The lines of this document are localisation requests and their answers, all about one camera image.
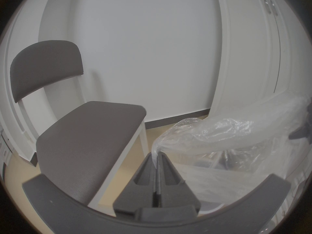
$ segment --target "plastic bag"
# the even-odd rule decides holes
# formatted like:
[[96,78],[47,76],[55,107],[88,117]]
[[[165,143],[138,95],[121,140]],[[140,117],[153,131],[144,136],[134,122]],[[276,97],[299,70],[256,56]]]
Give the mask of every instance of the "plastic bag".
[[300,152],[288,135],[303,124],[309,102],[286,91],[239,111],[184,119],[155,140],[154,164],[165,152],[200,200],[230,204],[271,173],[286,177]]

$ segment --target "metal handle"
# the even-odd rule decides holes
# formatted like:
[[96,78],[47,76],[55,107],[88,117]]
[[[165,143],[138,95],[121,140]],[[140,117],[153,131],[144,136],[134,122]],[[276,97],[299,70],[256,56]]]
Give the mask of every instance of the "metal handle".
[[275,8],[275,4],[272,0],[270,0],[270,3],[271,3],[271,7],[272,7],[272,11],[273,11],[273,14],[277,17],[277,10]]
[[263,0],[263,1],[264,1],[264,6],[265,6],[265,8],[267,9],[267,12],[268,12],[269,14],[271,14],[271,10],[270,10],[270,6],[269,6],[268,1],[267,1],[267,0]]

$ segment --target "gray baseboard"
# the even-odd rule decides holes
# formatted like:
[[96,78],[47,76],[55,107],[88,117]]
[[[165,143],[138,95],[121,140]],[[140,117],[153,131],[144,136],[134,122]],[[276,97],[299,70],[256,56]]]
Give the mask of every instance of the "gray baseboard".
[[178,115],[178,116],[174,116],[170,118],[153,120],[153,121],[146,122],[145,127],[146,129],[150,129],[150,128],[155,128],[155,127],[166,126],[166,125],[177,123],[185,118],[197,118],[197,117],[201,117],[204,115],[208,115],[209,111],[210,109],[205,109],[202,111],[197,111],[197,112],[189,113],[185,115]]

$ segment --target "clear plastic bag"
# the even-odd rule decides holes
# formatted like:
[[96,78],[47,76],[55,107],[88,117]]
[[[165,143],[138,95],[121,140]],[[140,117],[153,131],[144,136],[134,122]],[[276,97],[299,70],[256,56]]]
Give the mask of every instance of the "clear plastic bag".
[[286,91],[239,111],[184,119],[152,146],[165,152],[196,196],[230,204],[274,173],[285,178],[298,145],[288,135],[303,124],[308,96]]

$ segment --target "plastic sheet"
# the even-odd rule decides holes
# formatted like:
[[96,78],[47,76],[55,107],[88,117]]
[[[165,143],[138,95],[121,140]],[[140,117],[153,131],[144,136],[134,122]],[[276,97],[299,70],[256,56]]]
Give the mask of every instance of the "plastic sheet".
[[289,91],[235,112],[184,119],[152,146],[165,152],[197,197],[230,204],[267,175],[285,178],[299,146],[289,133],[303,124],[308,96]]

